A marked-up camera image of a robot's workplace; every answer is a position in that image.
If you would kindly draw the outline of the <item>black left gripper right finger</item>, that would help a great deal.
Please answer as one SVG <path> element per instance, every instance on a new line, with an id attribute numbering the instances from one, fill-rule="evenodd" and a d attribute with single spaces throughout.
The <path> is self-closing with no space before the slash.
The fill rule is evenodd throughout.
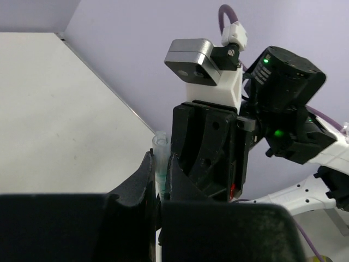
<path id="1" fill-rule="evenodd" d="M 187 177 L 175 153 L 172 153 L 169 158 L 165 182 L 163 204 L 169 203 L 214 203 L 213 199 L 204 195 Z"/>

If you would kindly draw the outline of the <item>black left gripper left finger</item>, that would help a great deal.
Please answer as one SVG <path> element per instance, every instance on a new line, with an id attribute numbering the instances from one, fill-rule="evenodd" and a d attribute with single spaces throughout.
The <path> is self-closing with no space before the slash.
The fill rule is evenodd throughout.
<path id="1" fill-rule="evenodd" d="M 155 261 L 155 171 L 152 152 L 108 194 L 105 261 Z"/>

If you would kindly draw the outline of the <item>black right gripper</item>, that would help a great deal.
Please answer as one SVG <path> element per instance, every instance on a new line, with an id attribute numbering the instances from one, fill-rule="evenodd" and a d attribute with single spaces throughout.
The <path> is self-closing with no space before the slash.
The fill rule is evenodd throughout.
<path id="1" fill-rule="evenodd" d="M 173 109 L 171 151 L 194 186 L 214 200 L 241 196 L 255 135 L 256 119 L 231 106 L 195 100 Z"/>

